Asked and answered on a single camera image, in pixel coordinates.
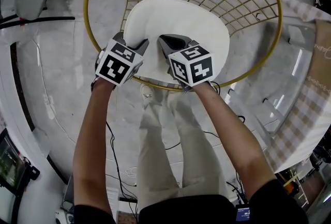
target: marble floor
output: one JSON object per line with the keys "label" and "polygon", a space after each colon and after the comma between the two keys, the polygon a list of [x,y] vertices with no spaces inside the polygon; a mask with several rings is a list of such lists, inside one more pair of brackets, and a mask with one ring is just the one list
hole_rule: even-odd
{"label": "marble floor", "polygon": [[[312,0],[299,1],[312,3]],[[126,8],[125,2],[126,0],[89,1],[90,23],[100,46],[106,46],[108,40],[118,32]],[[47,0],[47,7],[48,10],[42,13],[43,16],[71,15],[75,16],[76,20],[25,26],[26,34],[22,36],[18,45],[18,66],[24,96],[37,133],[44,138],[47,137],[49,155],[59,169],[66,176],[70,176],[75,141],[91,94],[90,83],[94,78],[97,53],[85,30],[83,0]],[[267,22],[232,36],[230,54],[217,81],[237,77],[258,61],[270,42],[275,26],[275,23]],[[311,57],[311,50],[288,44],[289,30],[285,25],[280,43],[267,63],[235,86],[236,92],[270,131],[276,129],[279,121],[261,104],[261,100],[268,97],[277,105],[279,111],[286,114],[302,82],[303,76],[300,72],[309,66]],[[241,114],[239,108],[228,98],[228,89],[229,87],[222,88],[221,96],[235,113]],[[190,93],[186,96],[202,128],[215,132],[196,95]],[[108,122],[116,138],[116,155],[122,172],[121,177],[128,184],[136,182],[138,127],[141,116],[140,84],[131,80],[114,91],[108,108]],[[179,142],[178,133],[173,129],[166,110],[162,116],[163,141],[166,147],[170,147]],[[245,124],[259,139],[250,118],[247,116],[246,119]],[[224,148],[217,138],[212,135],[206,136],[214,146],[226,180],[233,181],[235,171]],[[178,146],[167,153],[174,175],[177,181],[181,182],[182,150]],[[107,158],[106,173],[117,177],[108,132]],[[109,176],[107,185],[119,187],[118,181]]]}

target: beige pants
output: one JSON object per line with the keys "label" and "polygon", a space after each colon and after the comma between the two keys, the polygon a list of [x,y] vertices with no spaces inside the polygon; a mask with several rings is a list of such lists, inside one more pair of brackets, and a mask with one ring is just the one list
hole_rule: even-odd
{"label": "beige pants", "polygon": [[144,106],[140,125],[141,149],[138,161],[138,206],[149,205],[170,198],[223,195],[228,196],[222,169],[213,147],[205,137],[191,107],[182,93],[169,93],[168,105],[183,149],[183,184],[179,188],[171,171],[161,138],[159,111],[162,105],[152,101]]}

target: forearm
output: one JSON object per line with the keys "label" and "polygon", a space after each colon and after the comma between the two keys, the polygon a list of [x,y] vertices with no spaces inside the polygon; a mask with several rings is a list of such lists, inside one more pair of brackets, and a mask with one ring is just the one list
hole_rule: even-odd
{"label": "forearm", "polygon": [[89,204],[109,212],[106,194],[106,118],[113,84],[96,85],[89,100],[73,157],[75,204]]}
{"label": "forearm", "polygon": [[260,144],[210,85],[202,83],[195,86],[194,91],[205,106],[227,155],[243,181],[246,195],[250,198],[260,185],[275,178]]}

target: hand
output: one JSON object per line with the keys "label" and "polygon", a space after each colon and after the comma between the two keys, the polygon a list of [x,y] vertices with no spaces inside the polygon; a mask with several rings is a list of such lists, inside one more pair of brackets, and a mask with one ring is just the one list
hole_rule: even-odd
{"label": "hand", "polygon": [[105,91],[112,91],[115,88],[115,84],[103,79],[98,78],[97,81],[94,83],[93,90],[105,90]]}
{"label": "hand", "polygon": [[164,57],[166,58],[166,62],[169,65],[169,69],[167,73],[176,79],[179,84],[182,86],[184,92],[188,92],[192,90],[192,87],[182,82],[179,78],[176,77],[176,74],[172,71],[172,67],[170,66],[170,61],[168,56],[172,53],[178,52],[185,48],[188,48],[192,42],[191,38],[181,35],[161,35],[157,40],[157,46],[162,50]]}
{"label": "hand", "polygon": [[95,63],[95,73],[98,78],[114,83],[114,87],[122,86],[129,81],[143,64],[143,55],[148,47],[148,39],[142,40],[135,47],[126,46],[123,32],[117,33],[109,40],[105,49],[101,50]]}

